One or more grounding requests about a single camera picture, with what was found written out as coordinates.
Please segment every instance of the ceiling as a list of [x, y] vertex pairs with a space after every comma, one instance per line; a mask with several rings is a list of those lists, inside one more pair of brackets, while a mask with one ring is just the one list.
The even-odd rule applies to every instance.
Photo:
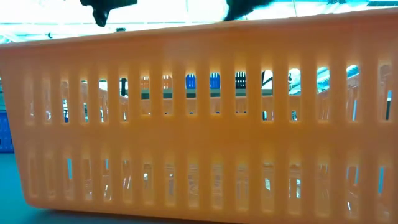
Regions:
[[[328, 0], [276, 0], [243, 19], [343, 13], [394, 5], [386, 2], [390, 1], [328, 4]], [[79, 0], [4, 1], [0, 8], [0, 43], [104, 34], [118, 27], [130, 31], [206, 24], [222, 20], [227, 10], [225, 0], [138, 0], [136, 5], [112, 10], [107, 26], [102, 28], [95, 24], [92, 8], [82, 6]]]

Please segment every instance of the gray floor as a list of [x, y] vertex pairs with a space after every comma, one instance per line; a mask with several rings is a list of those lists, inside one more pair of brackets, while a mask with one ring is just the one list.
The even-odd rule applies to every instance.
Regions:
[[101, 215], [95, 213], [58, 212], [53, 210], [37, 209], [28, 206], [22, 196], [21, 183], [17, 171], [16, 160], [13, 154], [0, 154], [0, 223], [32, 224], [32, 223], [188, 223], [188, 221], [159, 220], [142, 217]]

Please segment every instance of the blue crate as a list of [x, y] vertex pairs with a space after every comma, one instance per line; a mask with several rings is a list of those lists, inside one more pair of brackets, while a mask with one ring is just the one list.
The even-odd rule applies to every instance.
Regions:
[[197, 88], [196, 76], [194, 74], [188, 74], [185, 77], [185, 87], [188, 90], [194, 90]]
[[0, 111], [0, 152], [14, 152], [7, 112]]
[[220, 89], [220, 75], [219, 73], [212, 73], [210, 75], [210, 88], [212, 90]]

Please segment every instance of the black object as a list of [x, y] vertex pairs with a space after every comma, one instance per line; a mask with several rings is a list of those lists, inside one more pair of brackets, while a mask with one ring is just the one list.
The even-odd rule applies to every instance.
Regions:
[[120, 95], [126, 96], [126, 78], [122, 78], [122, 90], [120, 92]]
[[93, 7], [93, 17], [100, 27], [105, 27], [112, 9], [137, 4], [137, 0], [80, 0], [84, 6]]
[[124, 32], [126, 31], [126, 28], [120, 27], [120, 28], [116, 28], [116, 32]]
[[224, 21], [239, 19], [252, 12], [259, 6], [268, 6], [274, 0], [226, 0], [229, 6], [228, 13]]

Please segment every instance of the plastic basket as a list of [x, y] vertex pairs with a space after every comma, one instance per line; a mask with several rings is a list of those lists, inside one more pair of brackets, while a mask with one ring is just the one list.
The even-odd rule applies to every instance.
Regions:
[[[4, 45], [24, 197], [217, 222], [398, 223], [397, 25], [388, 9]], [[330, 70], [321, 93], [318, 67]]]

